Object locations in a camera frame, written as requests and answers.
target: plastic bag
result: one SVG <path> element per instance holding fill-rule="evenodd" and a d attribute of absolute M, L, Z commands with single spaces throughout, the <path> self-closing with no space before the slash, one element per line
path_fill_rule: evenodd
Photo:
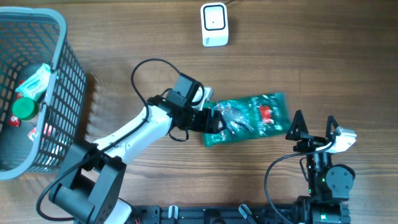
<path fill-rule="evenodd" d="M 203 135 L 206 147 L 285 134 L 290 128 L 283 93 L 209 102 L 204 107 L 220 110 L 227 124 L 219 134 Z"/>

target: basket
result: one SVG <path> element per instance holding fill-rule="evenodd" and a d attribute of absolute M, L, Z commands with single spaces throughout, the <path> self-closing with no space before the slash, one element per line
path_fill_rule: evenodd
<path fill-rule="evenodd" d="M 49 87 L 34 128 L 9 125 L 15 89 L 43 64 Z M 24 172 L 55 172 L 76 138 L 86 75 L 67 40 L 67 23 L 52 9 L 0 7 L 0 180 Z"/>

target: black bracket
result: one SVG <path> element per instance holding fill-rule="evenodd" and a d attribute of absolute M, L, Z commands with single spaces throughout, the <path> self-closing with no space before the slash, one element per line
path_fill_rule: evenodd
<path fill-rule="evenodd" d="M 333 138 L 333 132 L 331 129 L 332 125 L 333 125 L 334 129 L 336 129 L 338 127 L 337 121 L 335 120 L 335 118 L 332 115 L 330 115 L 328 117 L 328 121 L 326 123 L 326 134 L 325 134 L 325 137 L 329 140 L 331 140 Z"/>
<path fill-rule="evenodd" d="M 317 147 L 325 146 L 330 141 L 323 137 L 312 136 L 308 134 L 308 128 L 305 124 L 304 116 L 301 110 L 296 111 L 292 125 L 290 126 L 285 139 L 297 141 L 296 146 L 293 147 L 293 151 L 295 152 L 312 152 Z"/>
<path fill-rule="evenodd" d="M 73 143 L 58 175 L 88 156 L 96 156 L 83 167 L 96 169 L 96 182 L 85 177 L 78 168 L 63 178 L 49 193 L 49 200 L 82 223 L 104 223 L 112 212 L 120 192 L 126 164 L 119 157 L 110 158 L 98 153 L 95 144 L 87 141 Z"/>

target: wooden table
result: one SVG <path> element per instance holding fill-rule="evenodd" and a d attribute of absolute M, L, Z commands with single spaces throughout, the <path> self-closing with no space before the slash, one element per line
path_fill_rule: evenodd
<path fill-rule="evenodd" d="M 202 4 L 31 6 L 65 16 L 68 40 L 91 77 L 86 138 L 106 136 L 140 112 L 131 71 L 141 60 L 164 58 L 212 86 L 214 99 L 283 91 L 290 114 L 302 109 L 311 134 L 324 135 L 330 114 L 354 128 L 357 143 L 333 156 L 335 164 L 357 174 L 349 200 L 353 223 L 396 223 L 398 2 L 238 1 L 228 7 L 229 43 L 215 48 L 201 44 Z M 144 65 L 135 78 L 145 98 L 176 80 L 170 67 L 157 62 Z M 148 147 L 128 166 L 120 196 L 133 205 L 261 205 L 267 203 L 267 167 L 294 145 L 280 136 L 207 149 L 197 133 L 190 136 L 183 143 L 164 137 Z M 298 162 L 289 159 L 272 170 L 275 203 L 308 194 Z M 0 222 L 48 223 L 36 214 L 35 203 L 53 178 L 26 174 L 1 182 Z M 43 208 L 67 215 L 48 202 Z"/>

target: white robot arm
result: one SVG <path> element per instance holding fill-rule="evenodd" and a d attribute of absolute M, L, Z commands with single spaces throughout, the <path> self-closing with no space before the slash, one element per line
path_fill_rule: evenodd
<path fill-rule="evenodd" d="M 202 89 L 199 88 L 195 94 L 195 97 L 193 98 L 193 101 L 195 102 L 201 99 L 201 102 L 196 106 L 192 106 L 192 108 L 201 111 L 203 104 L 210 99 L 212 94 L 213 90 L 211 87 L 205 87 L 205 95 L 202 98 Z M 104 149 L 111 144 L 111 142 L 115 142 L 117 139 L 120 139 L 137 127 L 145 118 L 145 115 L 146 108 L 144 108 L 137 117 L 121 127 L 119 130 L 113 134 L 110 134 L 109 136 L 106 136 L 105 138 L 96 140 L 94 143 L 98 145 L 99 150 Z M 149 106 L 148 122 L 139 128 L 135 133 L 122 140 L 115 147 L 112 147 L 105 153 L 111 157 L 118 156 L 122 158 L 125 164 L 130 164 L 131 161 L 135 159 L 147 146 L 152 144 L 157 139 L 165 136 L 170 131 L 171 127 L 172 118 L 165 110 L 160 109 L 158 106 Z"/>
<path fill-rule="evenodd" d="M 156 95 L 148 100 L 138 92 L 133 79 L 132 86 L 144 103 L 144 109 L 128 124 L 94 143 L 74 142 L 62 162 L 57 178 L 40 195 L 36 210 L 50 221 L 75 221 L 77 223 L 123 224 L 132 212 L 131 206 L 118 199 L 126 166 L 148 145 L 158 138 L 170 135 L 177 127 L 202 133 L 219 133 L 226 123 L 218 110 L 203 108 L 213 93 L 195 79 L 180 73 L 176 85 L 168 89 L 167 96 Z M 81 169 L 94 169 L 99 173 L 96 182 L 81 173 Z M 49 200 L 72 215 L 71 218 L 52 218 L 44 214 L 40 204 L 49 192 Z"/>

